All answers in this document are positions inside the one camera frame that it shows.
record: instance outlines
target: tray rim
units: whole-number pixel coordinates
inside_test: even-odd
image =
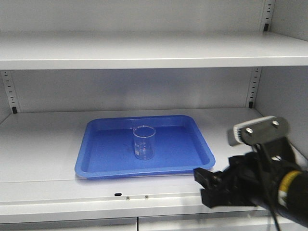
[[[89,126],[97,120],[132,120],[132,119],[151,119],[151,118],[164,118],[164,117],[183,117],[188,120],[190,120],[195,128],[196,135],[198,139],[201,141],[202,146],[207,148],[209,150],[209,154],[207,153],[207,157],[209,159],[209,162],[205,165],[197,165],[197,166],[176,166],[176,167],[155,167],[155,168],[145,168],[145,169],[138,169],[138,173],[132,172],[131,170],[117,170],[117,171],[100,171],[100,172],[85,172],[81,170],[81,164],[83,161],[83,158],[85,156],[85,149],[86,147],[86,141],[85,136],[90,133]],[[127,177],[145,177],[145,176],[155,176],[155,175],[175,175],[175,174],[190,174],[193,173],[194,168],[202,167],[204,169],[210,169],[214,166],[216,160],[215,157],[209,148],[205,138],[203,137],[200,129],[198,128],[195,120],[188,116],[188,115],[154,115],[154,116],[133,116],[133,117],[115,117],[115,118],[97,118],[94,120],[91,120],[87,123],[85,133],[80,145],[79,153],[77,156],[76,164],[75,164],[75,173],[79,177],[87,178],[89,180],[95,180],[95,179],[112,179],[112,178],[127,178]]]

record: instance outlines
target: cabinet door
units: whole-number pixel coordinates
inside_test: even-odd
[[[0,230],[19,231],[137,231],[136,218],[0,224]]]
[[[282,231],[306,231],[307,228],[279,218]],[[184,220],[139,219],[139,231],[276,231],[271,217],[196,218]]]

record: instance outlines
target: shelf support rail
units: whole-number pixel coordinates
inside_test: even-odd
[[[2,81],[4,84],[5,92],[8,97],[9,105],[13,114],[20,112],[20,106],[17,99],[15,86],[13,83],[12,75],[10,71],[0,71]]]
[[[265,0],[260,23],[260,31],[269,31],[274,13],[275,0]]]
[[[246,98],[246,107],[253,108],[256,101],[262,67],[253,67],[251,70],[250,83]]]

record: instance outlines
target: yellow stripe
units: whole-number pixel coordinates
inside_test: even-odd
[[[288,172],[284,178],[282,179],[282,181],[280,182],[280,186],[279,186],[279,190],[287,193],[290,187],[290,184],[292,183],[292,181],[294,180],[295,177],[297,177],[298,174],[300,174],[300,171],[294,170],[291,172]]]

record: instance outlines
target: bolt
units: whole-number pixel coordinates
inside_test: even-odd
[[[252,131],[252,129],[251,128],[246,128],[246,132],[248,132],[248,133],[253,133],[254,131]]]
[[[276,120],[273,120],[273,121],[272,121],[272,124],[273,124],[275,127],[277,127],[277,126],[279,125],[279,122],[276,121]]]

